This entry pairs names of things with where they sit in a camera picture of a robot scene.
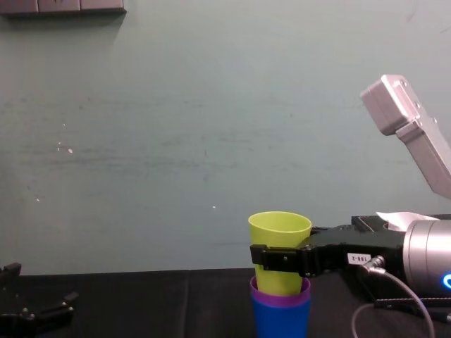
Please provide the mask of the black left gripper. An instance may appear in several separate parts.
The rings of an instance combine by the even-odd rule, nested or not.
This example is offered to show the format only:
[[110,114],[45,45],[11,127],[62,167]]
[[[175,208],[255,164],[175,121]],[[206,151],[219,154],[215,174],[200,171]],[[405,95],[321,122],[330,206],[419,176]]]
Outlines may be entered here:
[[[0,283],[8,284],[20,275],[22,265],[11,263],[1,268]],[[79,299],[77,292],[71,292],[61,300],[40,306],[30,312],[28,309],[15,313],[1,314],[1,336],[35,337],[37,332],[48,332],[71,325]]]

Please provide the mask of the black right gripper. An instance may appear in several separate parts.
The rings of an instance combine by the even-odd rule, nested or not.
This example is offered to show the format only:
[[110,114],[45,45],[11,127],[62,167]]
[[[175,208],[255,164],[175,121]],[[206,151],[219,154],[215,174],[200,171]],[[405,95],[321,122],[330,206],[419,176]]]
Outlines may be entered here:
[[266,271],[315,277],[330,271],[354,269],[381,256],[383,268],[402,277],[403,243],[403,232],[361,232],[352,225],[341,225],[313,227],[307,246],[289,248],[252,244],[249,249],[253,264]]

